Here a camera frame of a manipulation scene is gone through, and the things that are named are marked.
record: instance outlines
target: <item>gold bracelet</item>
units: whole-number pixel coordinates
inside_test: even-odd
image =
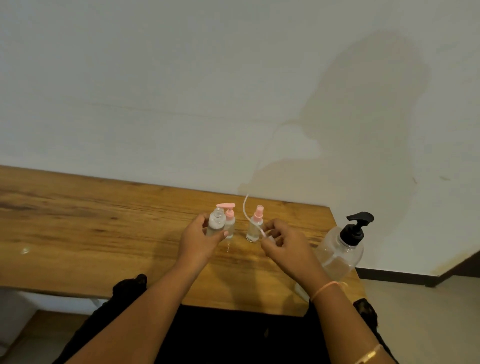
[[[383,346],[381,344],[378,344],[377,346],[375,346],[375,348],[367,353],[366,355],[364,355],[363,357],[360,358],[360,360],[358,360],[357,362],[355,362],[355,364],[365,364],[367,361],[369,361],[371,358],[374,358],[375,355],[377,355],[378,351],[382,348]]]

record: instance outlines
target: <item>bottle cap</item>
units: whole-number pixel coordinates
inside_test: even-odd
[[[235,212],[233,211],[235,204],[218,204],[217,207],[226,208],[225,216],[227,216],[227,221],[233,220],[235,217]]]
[[[356,221],[357,224],[348,224],[344,227],[340,232],[340,239],[347,245],[357,246],[364,237],[361,228],[373,222],[375,218],[368,212],[359,212],[358,214],[347,216],[347,219],[349,221]]]
[[[263,218],[264,218],[264,207],[262,205],[258,205],[252,219],[255,222],[261,222]]]

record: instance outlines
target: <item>pump bottle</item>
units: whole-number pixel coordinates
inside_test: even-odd
[[[227,220],[225,221],[225,226],[224,230],[228,231],[228,236],[226,239],[231,239],[233,238],[233,233],[235,232],[235,212],[233,211],[233,208],[235,207],[235,204],[219,204],[217,207],[220,208],[225,208],[227,209],[225,211],[225,216],[227,217]]]
[[[250,225],[247,231],[247,240],[251,243],[256,242],[260,238],[260,228],[264,223],[264,207],[258,205],[255,214],[250,219]]]
[[[368,212],[360,212],[347,216],[347,219],[356,221],[357,224],[348,224],[343,229],[334,227],[314,250],[325,272],[337,282],[350,273],[361,260],[363,256],[361,241],[364,238],[362,227],[373,222],[374,217]],[[309,300],[307,292],[298,283],[295,292],[304,300]]]
[[[227,216],[225,216],[225,211],[221,207],[217,207],[210,214],[208,219],[207,227],[207,236],[215,235],[217,232],[222,231],[225,227],[225,222],[227,221]]]

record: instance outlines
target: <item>wooden table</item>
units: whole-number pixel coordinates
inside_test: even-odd
[[[140,273],[149,284],[175,262],[183,229],[199,213],[234,202],[237,231],[223,241],[184,304],[303,315],[295,282],[245,238],[242,196],[0,166],[0,286],[72,297],[109,298]],[[327,207],[249,198],[316,245],[335,226]],[[351,301],[365,297],[353,271]]]

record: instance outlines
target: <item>pink spray nozzle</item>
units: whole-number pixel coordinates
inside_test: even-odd
[[[235,204],[218,204],[217,207],[220,208],[225,208],[227,209],[225,212],[225,216],[227,216],[227,220],[233,220],[235,217],[235,212],[233,212],[233,208],[235,207]]]
[[[262,205],[258,205],[255,211],[255,215],[253,216],[253,221],[260,222],[263,220],[264,217],[264,207]]]

